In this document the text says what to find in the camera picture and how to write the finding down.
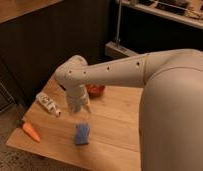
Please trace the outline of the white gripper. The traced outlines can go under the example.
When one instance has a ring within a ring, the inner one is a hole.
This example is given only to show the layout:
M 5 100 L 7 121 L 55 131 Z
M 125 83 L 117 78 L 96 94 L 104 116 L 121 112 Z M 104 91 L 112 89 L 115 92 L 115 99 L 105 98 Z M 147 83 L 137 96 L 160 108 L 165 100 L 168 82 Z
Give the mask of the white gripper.
M 84 85 L 68 87 L 66 89 L 66 101 L 71 113 L 78 113 L 82 109 L 85 109 L 88 113 L 91 112 L 89 95 Z

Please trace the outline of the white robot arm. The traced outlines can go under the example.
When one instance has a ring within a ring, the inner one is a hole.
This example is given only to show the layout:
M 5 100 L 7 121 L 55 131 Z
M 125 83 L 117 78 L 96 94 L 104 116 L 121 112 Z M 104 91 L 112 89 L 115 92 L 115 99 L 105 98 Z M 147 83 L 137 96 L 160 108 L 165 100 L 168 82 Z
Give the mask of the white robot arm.
M 203 52 L 149 52 L 89 65 L 74 55 L 55 70 L 71 111 L 89 102 L 87 84 L 138 87 L 142 171 L 203 171 Z

